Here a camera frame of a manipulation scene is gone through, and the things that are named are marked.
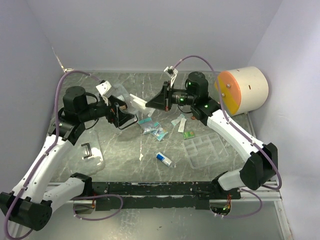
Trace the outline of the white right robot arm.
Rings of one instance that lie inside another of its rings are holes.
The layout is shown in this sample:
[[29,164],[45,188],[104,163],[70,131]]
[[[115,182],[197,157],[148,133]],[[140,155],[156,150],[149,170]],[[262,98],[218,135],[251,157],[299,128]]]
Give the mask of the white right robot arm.
[[216,198],[223,199],[235,188],[257,190],[278,174],[277,147],[256,139],[232,120],[209,96],[209,83],[203,73],[191,72],[184,89],[174,87],[177,74],[172,69],[165,73],[170,80],[163,83],[161,91],[146,103],[146,107],[167,112],[173,105],[190,106],[192,115],[221,135],[244,160],[241,169],[227,171],[216,178],[218,183],[212,186]]

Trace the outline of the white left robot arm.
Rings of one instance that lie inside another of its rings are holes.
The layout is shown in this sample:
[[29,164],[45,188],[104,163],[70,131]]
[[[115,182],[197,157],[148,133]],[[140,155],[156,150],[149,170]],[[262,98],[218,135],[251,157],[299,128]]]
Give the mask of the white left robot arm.
[[0,194],[0,209],[10,221],[39,231],[49,222],[52,213],[67,201],[93,196],[92,178],[82,173],[73,173],[51,191],[46,188],[60,162],[86,131],[86,122],[106,118],[120,130],[133,124],[135,111],[123,87],[108,89],[103,84],[97,90],[98,96],[81,86],[65,91],[63,107],[57,114],[59,122],[51,125],[36,160],[11,192]]

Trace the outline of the clear plastic medicine box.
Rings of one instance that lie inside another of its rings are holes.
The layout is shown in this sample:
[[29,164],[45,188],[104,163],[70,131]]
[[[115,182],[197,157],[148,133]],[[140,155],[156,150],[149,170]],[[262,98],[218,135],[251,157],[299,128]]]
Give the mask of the clear plastic medicine box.
[[122,84],[112,86],[108,98],[114,112],[113,124],[119,130],[124,130],[138,122],[138,110],[131,103],[131,96]]

